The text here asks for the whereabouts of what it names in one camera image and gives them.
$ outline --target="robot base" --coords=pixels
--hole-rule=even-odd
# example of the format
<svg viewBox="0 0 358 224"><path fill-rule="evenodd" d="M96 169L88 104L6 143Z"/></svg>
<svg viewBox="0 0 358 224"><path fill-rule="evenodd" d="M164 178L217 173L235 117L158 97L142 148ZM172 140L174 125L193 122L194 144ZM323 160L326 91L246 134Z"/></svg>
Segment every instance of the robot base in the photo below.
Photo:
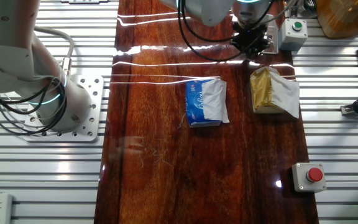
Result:
<svg viewBox="0 0 358 224"><path fill-rule="evenodd" d="M101 102L103 97L104 80L101 76L71 75L73 82L81 85L88 91L91 97L91 110L88 117L74 130L65 133L48 131L46 133L23 136L28 142L95 142L98 139L99 118L101 112ZM36 113L28 115L25 124L31 126L42 126L36 118Z"/></svg>

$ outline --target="metal mounting plate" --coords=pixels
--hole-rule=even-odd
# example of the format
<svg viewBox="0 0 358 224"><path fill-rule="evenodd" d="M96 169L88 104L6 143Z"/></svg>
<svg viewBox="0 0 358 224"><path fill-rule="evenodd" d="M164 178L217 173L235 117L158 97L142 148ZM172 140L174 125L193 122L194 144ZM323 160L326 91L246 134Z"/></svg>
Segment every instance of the metal mounting plate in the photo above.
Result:
<svg viewBox="0 0 358 224"><path fill-rule="evenodd" d="M268 19L273 19L273 15L268 14ZM269 48L262 51L262 54L278 54L278 27L276 21L269 22L267 34L272 36L272 42Z"/></svg>
<svg viewBox="0 0 358 224"><path fill-rule="evenodd" d="M56 131L48 131L46 136L41 134L24 136L24 140L28 142L95 142L98 139L99 117L101 111L101 102L103 97L104 80L101 76L86 76L86 75L71 75L71 80L78 83L85 90L88 91L91 97L91 105L95 105L95 108L91 108L88 117L73 131L67 133L58 133ZM36 118L36 113L32 113L25 118L25 124L32 126L42 126L42 123L35 119L31 121L31 118Z"/></svg>

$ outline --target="glossy wood surface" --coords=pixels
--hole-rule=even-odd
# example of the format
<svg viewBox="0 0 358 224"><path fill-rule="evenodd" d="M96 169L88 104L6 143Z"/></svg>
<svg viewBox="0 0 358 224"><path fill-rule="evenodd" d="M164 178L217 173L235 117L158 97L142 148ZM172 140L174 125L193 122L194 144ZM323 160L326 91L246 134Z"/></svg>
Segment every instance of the glossy wood surface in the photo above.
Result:
<svg viewBox="0 0 358 224"><path fill-rule="evenodd" d="M295 79L291 53L206 61L158 0L120 0L118 18L95 223L318 223L314 194L291 183L290 167L308 162L301 118L252 112L250 74L271 66ZM212 39L232 34L230 16L214 28L189 23ZM209 57L237 53L188 38ZM178 128L192 77L227 82L230 123L189 128L185 118Z"/></svg>

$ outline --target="emergency stop button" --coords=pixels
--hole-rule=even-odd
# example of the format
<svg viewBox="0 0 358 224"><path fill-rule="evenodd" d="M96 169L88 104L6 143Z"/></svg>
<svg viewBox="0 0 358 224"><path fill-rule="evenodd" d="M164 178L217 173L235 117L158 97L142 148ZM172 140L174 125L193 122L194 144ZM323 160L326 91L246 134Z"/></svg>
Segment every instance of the emergency stop button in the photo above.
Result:
<svg viewBox="0 0 358 224"><path fill-rule="evenodd" d="M311 168L306 173L306 178L312 182L319 182L323 178L323 172L319 168Z"/></svg>

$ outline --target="wooden board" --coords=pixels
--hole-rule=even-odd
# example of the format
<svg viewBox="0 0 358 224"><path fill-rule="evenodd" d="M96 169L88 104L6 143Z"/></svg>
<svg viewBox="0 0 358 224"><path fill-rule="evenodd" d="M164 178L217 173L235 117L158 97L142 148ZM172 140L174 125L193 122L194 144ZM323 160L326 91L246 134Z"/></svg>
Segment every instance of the wooden board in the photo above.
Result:
<svg viewBox="0 0 358 224"><path fill-rule="evenodd" d="M250 74L271 66L295 79L291 53L210 62L158 0L120 0L118 14L95 223L318 223L314 195L291 183L290 167L308 162L301 118L252 112ZM230 16L189 23L211 39L232 34ZM186 34L206 56L238 53ZM185 118L178 128L185 81L215 76L227 82L230 123L189 128Z"/></svg>

